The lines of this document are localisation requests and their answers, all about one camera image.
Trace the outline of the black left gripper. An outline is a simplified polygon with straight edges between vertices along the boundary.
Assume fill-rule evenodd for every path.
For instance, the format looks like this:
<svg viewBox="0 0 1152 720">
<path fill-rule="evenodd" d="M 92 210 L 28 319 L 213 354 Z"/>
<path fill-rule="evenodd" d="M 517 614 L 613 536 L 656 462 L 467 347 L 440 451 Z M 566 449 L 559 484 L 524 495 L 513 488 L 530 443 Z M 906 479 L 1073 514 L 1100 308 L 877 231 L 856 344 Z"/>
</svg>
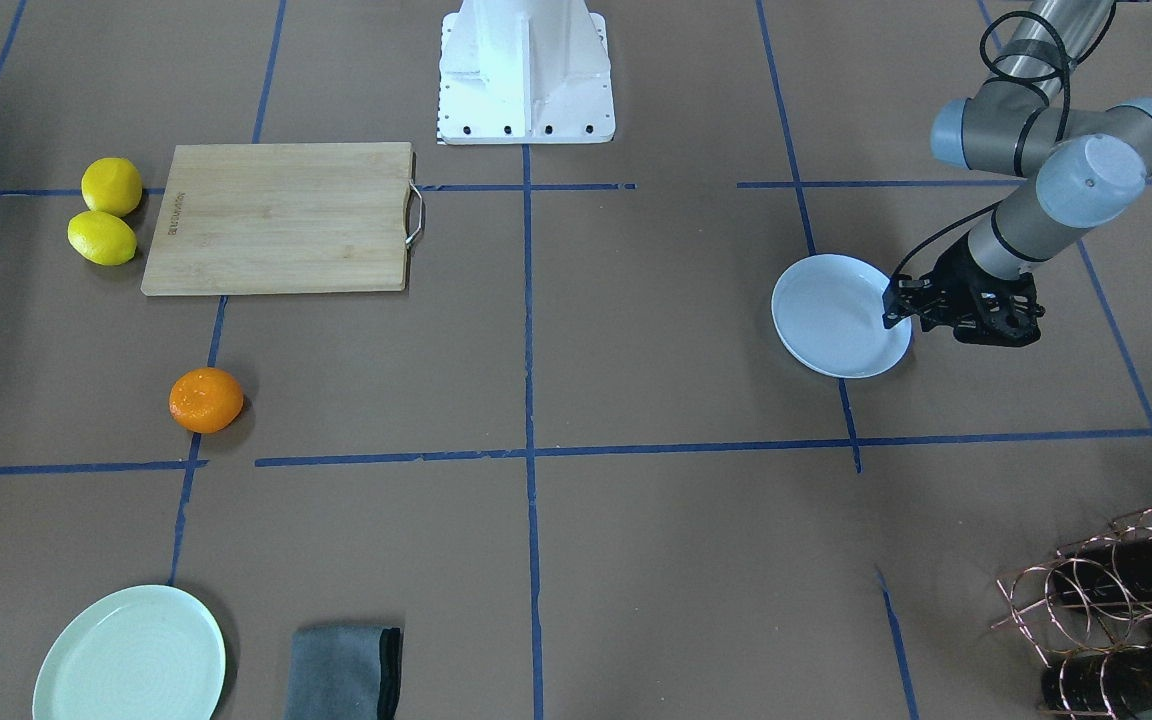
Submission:
<svg viewBox="0 0 1152 720">
<path fill-rule="evenodd" d="M 882 328 L 919 316 L 923 331 L 952 328 L 965 344 L 1020 348 L 1041 338 L 1044 306 L 1033 274 L 1001 279 L 982 270 L 958 240 L 922 278 L 890 276 L 882 291 Z"/>
</svg>

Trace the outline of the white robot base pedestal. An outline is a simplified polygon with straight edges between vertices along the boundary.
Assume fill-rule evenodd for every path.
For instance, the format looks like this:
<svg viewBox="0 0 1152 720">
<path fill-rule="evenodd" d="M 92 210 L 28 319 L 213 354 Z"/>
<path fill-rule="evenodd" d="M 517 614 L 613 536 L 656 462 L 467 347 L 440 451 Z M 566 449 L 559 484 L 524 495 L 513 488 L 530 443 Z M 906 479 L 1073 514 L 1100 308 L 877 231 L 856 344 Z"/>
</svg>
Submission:
<svg viewBox="0 0 1152 720">
<path fill-rule="evenodd" d="M 608 143 L 608 28 L 584 1 L 463 1 L 440 26 L 435 141 Z"/>
</svg>

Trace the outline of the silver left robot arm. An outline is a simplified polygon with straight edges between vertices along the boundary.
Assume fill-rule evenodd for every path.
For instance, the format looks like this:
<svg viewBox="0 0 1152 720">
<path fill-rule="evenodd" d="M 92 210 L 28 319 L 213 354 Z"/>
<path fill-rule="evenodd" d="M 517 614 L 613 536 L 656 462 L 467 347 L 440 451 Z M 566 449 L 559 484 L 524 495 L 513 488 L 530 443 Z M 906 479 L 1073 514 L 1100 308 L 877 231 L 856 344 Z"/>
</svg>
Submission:
<svg viewBox="0 0 1152 720">
<path fill-rule="evenodd" d="M 947 327 L 965 344 L 1024 347 L 1041 338 L 1034 273 L 1134 205 L 1152 177 L 1152 97 L 1075 109 L 1073 74 L 1114 23 L 1112 1 L 1034 1 L 996 18 L 1014 23 L 988 76 L 937 114 L 935 159 L 1020 179 L 1006 199 L 952 223 L 957 238 L 923 275 L 893 270 L 882 327 L 905 319 Z"/>
</svg>

